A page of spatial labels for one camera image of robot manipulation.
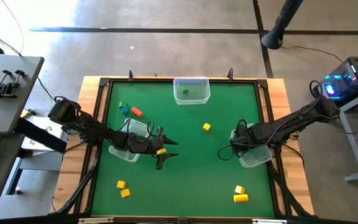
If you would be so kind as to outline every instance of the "wooden table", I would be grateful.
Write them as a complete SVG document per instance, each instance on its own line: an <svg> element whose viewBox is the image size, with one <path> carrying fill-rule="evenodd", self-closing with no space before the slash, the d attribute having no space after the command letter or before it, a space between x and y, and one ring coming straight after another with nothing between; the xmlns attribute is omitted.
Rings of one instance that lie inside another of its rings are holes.
<svg viewBox="0 0 358 224"><path fill-rule="evenodd" d="M84 77L83 84L80 91L80 96L78 103L81 105L82 110L93 114L94 106L96 103L96 96L98 94L99 82L102 77ZM270 94L270 102L272 105L274 119L281 118L289 114L290 106L288 103L287 92L285 90L284 81L282 79L267 79L268 91ZM102 100L100 103L99 114L97 115L98 120L101 121L103 117L103 111L105 106L105 100L107 98L107 88L106 91L102 92ZM268 121L266 113L266 104L265 100L262 100L262 107L264 109L265 120ZM67 147L71 147L79 143L78 136L73 137L68 141ZM294 140L289 140L288 145L295 148L299 151L298 143ZM55 189L53 204L56 209L59 209L63 204L70 198L71 194L74 192L78 183L80 181L81 169L83 166L84 156L85 156L86 145L80 145L73 150L68 151L62 163L62 168L60 170L60 175L58 178L57 186ZM94 157L96 149L92 150L91 158ZM303 208L313 214L313 206L311 204L310 193L308 184L306 181L306 175L304 168L302 166L301 158L286 148L282 147L282 162L284 168L285 179L287 182L288 188L291 190L292 194L295 196L298 202L300 202ZM86 201L88 199L88 191L90 184L84 190L84 194L81 199L80 212L83 212L86 207ZM276 185L279 207L282 213L285 213L284 202L281 194L281 190Z"/></svg>

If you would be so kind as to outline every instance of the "green mat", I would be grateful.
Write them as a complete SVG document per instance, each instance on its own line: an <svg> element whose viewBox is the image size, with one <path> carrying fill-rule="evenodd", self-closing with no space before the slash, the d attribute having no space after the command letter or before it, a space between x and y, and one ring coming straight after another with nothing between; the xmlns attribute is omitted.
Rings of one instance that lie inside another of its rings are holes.
<svg viewBox="0 0 358 224"><path fill-rule="evenodd" d="M140 155L136 163L108 151L105 141L96 181L92 215L176 217L273 217L273 205L265 164L243 168L237 157L222 161L220 147L229 144L231 131L240 119L258 123L253 85L211 83L211 98L204 105L177 105L171 83L119 83L113 85L107 122L113 129L126 116L120 101L144 112L133 118L150 120L179 145L165 145L179 156L155 169L156 159ZM209 123L209 132L203 125ZM227 148L222 154L229 157ZM118 180L125 180L131 196L121 198ZM234 203L234 189L241 185L249 195L246 203Z"/></svg>

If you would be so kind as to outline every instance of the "transparent bin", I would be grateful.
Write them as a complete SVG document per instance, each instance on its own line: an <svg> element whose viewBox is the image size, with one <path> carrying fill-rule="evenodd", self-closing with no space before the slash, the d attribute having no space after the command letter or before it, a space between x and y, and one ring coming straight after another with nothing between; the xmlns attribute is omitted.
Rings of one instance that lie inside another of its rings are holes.
<svg viewBox="0 0 358 224"><path fill-rule="evenodd" d="M147 125L141 123L135 119L131 119L129 124L126 124L123 128L123 132L127 132L127 127L129 128L130 133L138 134L139 136L148 137L149 133L147 132ZM131 153L129 151L120 151L115 149L113 146L109 146L109 152L121 159L124 159L128 162L136 162L140 156L140 154Z"/></svg>
<svg viewBox="0 0 358 224"><path fill-rule="evenodd" d="M254 124L247 124L247 128L250 128ZM230 139L234 137L234 131L231 131ZM249 149L241 158L239 158L240 163L245 168L251 168L267 162L272 159L272 152L270 152L269 147L259 146L253 149Z"/></svg>
<svg viewBox="0 0 358 224"><path fill-rule="evenodd" d="M173 80L173 95L179 105L204 104L211 96L209 80L207 77L175 78Z"/></svg>

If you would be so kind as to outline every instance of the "green cube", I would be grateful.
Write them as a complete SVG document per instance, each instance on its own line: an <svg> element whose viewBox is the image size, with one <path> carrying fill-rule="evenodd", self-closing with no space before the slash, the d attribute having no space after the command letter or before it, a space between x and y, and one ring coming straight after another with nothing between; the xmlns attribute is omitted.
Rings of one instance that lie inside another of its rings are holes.
<svg viewBox="0 0 358 224"><path fill-rule="evenodd" d="M127 104L125 103L125 102L119 102L119 104L118 104L118 107L119 108L123 108L123 107L126 107L127 106Z"/></svg>
<svg viewBox="0 0 358 224"><path fill-rule="evenodd" d="M188 87L188 86L184 86L183 89L182 89L182 91L183 91L183 94L189 93L189 87Z"/></svg>

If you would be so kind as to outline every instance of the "concrete floor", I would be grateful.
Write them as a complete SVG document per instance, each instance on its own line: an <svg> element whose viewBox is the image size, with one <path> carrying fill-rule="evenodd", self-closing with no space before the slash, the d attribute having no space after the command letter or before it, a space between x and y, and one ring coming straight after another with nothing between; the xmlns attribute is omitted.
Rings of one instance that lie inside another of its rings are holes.
<svg viewBox="0 0 358 224"><path fill-rule="evenodd" d="M28 32L30 27L149 27L256 29L252 0L6 0L25 31L24 55L43 56L40 78L52 95L77 99L84 75L171 75L266 77L256 34L113 34ZM265 29L273 26L284 0L259 0ZM0 38L21 48L18 28L0 3ZM305 1L289 26L293 30L358 30L358 1ZM284 46L314 47L341 59L358 56L358 36L286 35ZM334 57L303 49L269 50L273 75L284 78L291 109L312 100L310 80L339 65ZM48 96L37 83L26 108L46 116ZM302 132L301 153L315 214L358 221L358 172L344 134L327 124ZM24 172L23 195L0 201L0 218L42 215L50 209L57 174Z"/></svg>

